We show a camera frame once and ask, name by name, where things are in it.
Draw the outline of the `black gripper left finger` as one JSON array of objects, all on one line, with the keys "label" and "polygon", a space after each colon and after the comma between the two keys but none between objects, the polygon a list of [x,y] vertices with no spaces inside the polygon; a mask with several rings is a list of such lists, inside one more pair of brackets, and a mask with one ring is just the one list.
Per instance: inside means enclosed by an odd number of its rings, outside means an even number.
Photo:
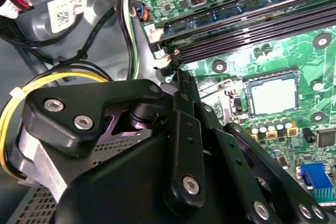
[{"label": "black gripper left finger", "polygon": [[174,111],[199,102],[194,77],[182,70],[168,87],[143,79],[37,89],[22,113],[22,170],[58,206],[80,175],[166,134]]}]

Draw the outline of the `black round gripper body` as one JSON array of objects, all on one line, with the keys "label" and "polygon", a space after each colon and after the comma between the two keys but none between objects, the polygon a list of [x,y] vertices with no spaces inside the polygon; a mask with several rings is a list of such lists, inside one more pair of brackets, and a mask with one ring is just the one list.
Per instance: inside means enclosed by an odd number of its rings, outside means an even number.
[{"label": "black round gripper body", "polygon": [[207,200],[201,118],[176,110],[170,129],[76,178],[57,223],[195,223]]}]

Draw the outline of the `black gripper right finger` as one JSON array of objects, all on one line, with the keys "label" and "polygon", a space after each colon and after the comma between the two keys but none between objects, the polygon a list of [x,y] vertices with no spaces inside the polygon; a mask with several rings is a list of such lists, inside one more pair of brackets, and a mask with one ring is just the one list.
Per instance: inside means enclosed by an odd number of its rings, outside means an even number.
[{"label": "black gripper right finger", "polygon": [[195,223],[328,223],[329,215],[236,123],[221,125],[197,104],[207,200]]}]

